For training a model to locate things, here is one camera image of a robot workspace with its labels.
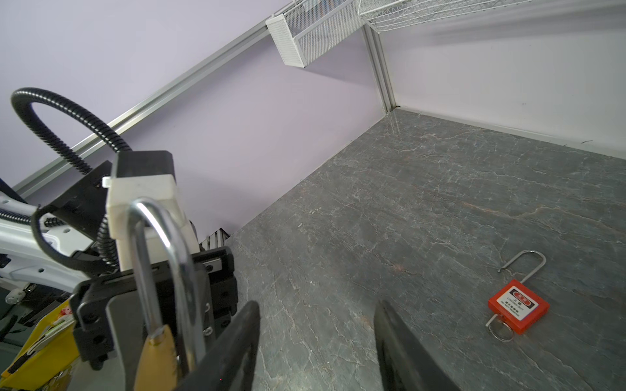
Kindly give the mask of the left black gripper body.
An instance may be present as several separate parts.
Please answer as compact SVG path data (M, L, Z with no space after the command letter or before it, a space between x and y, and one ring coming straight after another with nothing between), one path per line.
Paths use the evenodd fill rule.
M212 327L216 337L219 337L237 312L238 293L232 251L227 246L210 249L194 254L192 260L198 272L205 270L200 276L206 276L210 285L210 298L201 300L205 305L210 304L213 314L213 319L207 319L205 326ZM167 261L153 265L153 277L163 320L176 334L174 286ZM133 291L136 291L136 284L131 271L87 280L75 288L69 300L76 320L73 336L82 360L94 369L102 368L114 348L105 307L113 297Z

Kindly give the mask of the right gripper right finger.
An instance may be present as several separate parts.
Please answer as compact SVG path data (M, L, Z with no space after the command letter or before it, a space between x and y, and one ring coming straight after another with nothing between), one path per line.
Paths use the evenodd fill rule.
M458 390L388 301L376 305L374 334L384 390Z

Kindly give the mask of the red safety padlock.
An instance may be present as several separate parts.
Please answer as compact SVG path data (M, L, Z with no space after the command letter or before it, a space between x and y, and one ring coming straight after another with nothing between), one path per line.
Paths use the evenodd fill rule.
M501 342L510 342L515 335L523 335L531 326L545 316L550 308L550 304L547 301L525 285L535 273L546 265L547 258L543 253L531 249L523 250L508 260L507 263L498 269L498 272L502 272L513 265L520 257L528 254L539 257L539 265L521 281L511 280L495 296L491 297L487 303L493 315L486 322L485 327L493 337ZM493 330L492 324L497 319L510 331L510 337L502 337Z

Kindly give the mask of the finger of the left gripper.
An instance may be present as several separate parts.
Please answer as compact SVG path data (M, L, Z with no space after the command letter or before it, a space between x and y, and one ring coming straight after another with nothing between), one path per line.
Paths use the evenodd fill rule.
M121 360L123 390L133 390L144 344L144 322L136 291L109 300L105 307L114 351Z

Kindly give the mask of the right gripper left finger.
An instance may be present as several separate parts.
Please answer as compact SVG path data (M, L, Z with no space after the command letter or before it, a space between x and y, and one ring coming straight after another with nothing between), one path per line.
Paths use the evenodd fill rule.
M247 302L178 390L251 390L259 351L259 303Z

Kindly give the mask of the silver key with ring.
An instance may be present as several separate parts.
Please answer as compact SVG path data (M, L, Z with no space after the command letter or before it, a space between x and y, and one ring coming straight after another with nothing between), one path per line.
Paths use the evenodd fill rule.
M499 342L512 342L514 339L513 329L504 321L504 319L494 314L486 322L485 327L492 337L496 338Z

